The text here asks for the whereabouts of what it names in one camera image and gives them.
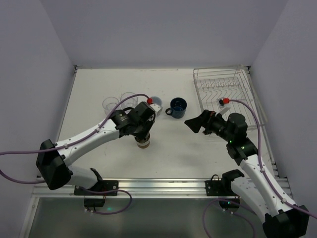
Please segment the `clear faceted glass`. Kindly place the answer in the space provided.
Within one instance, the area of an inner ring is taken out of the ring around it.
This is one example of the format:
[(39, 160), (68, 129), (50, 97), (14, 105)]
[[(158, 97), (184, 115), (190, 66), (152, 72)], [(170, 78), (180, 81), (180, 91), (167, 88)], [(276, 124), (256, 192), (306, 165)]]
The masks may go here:
[[(133, 92), (126, 92), (126, 93), (123, 93), (120, 97), (120, 100), (123, 101), (124, 99), (128, 98), (128, 97), (131, 97), (135, 95), (135, 93)], [(132, 98), (129, 98), (127, 100), (125, 100), (122, 104), (121, 104), (121, 108), (122, 109), (125, 109), (125, 108), (134, 108), (138, 105), (138, 98), (137, 97), (132, 97)]]

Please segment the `white ceramic footed cup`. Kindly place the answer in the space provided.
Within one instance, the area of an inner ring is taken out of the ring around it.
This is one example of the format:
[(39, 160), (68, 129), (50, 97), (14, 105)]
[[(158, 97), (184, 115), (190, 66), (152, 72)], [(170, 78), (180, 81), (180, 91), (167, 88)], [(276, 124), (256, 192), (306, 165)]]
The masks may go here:
[(152, 99), (152, 103), (153, 103), (153, 104), (157, 104), (157, 105), (159, 105), (159, 106), (162, 105), (162, 100), (161, 100), (161, 98), (159, 98), (159, 97), (157, 97), (157, 96), (152, 96), (151, 99)]

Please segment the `dark blue mug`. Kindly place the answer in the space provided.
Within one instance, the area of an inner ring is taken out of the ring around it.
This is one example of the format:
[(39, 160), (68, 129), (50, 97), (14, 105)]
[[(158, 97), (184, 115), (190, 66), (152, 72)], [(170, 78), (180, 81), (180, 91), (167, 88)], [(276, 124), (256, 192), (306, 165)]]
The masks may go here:
[(187, 109), (187, 102), (185, 99), (177, 97), (170, 101), (170, 107), (165, 110), (168, 116), (175, 119), (180, 119), (185, 115)]

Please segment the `brown banded cup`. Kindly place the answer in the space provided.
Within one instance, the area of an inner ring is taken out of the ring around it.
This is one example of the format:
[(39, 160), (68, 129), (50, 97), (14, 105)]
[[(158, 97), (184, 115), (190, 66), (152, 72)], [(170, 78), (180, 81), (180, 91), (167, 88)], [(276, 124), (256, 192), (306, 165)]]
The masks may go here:
[(148, 132), (147, 135), (145, 136), (145, 138), (143, 139), (143, 142), (147, 142), (150, 139), (150, 133)]
[(139, 148), (145, 149), (150, 145), (150, 139), (148, 140), (139, 140), (138, 138), (135, 138), (136, 144)]

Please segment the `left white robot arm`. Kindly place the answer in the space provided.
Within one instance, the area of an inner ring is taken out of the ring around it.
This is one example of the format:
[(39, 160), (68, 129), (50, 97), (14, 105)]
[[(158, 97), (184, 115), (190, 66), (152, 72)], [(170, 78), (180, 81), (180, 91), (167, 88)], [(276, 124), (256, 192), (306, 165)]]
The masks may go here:
[(105, 121), (74, 136), (52, 143), (42, 142), (37, 156), (36, 166), (50, 190), (64, 185), (80, 186), (91, 189), (102, 178), (96, 169), (83, 169), (74, 166), (74, 162), (101, 146), (102, 144), (132, 135), (138, 144), (148, 144), (150, 129), (156, 117), (161, 113), (161, 106), (140, 102), (135, 108), (115, 110)]

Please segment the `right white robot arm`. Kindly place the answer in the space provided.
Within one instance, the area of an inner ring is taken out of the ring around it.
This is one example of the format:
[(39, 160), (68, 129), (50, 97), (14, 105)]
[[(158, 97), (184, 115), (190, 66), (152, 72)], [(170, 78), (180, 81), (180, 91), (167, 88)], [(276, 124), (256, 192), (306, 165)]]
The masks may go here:
[(268, 238), (300, 238), (306, 234), (309, 215), (298, 206), (264, 166), (258, 147), (247, 137), (245, 117), (232, 113), (225, 120), (221, 114), (205, 110), (185, 121), (198, 133), (216, 134), (227, 142), (229, 156), (240, 167), (222, 175), (224, 187), (240, 196), (261, 220)]

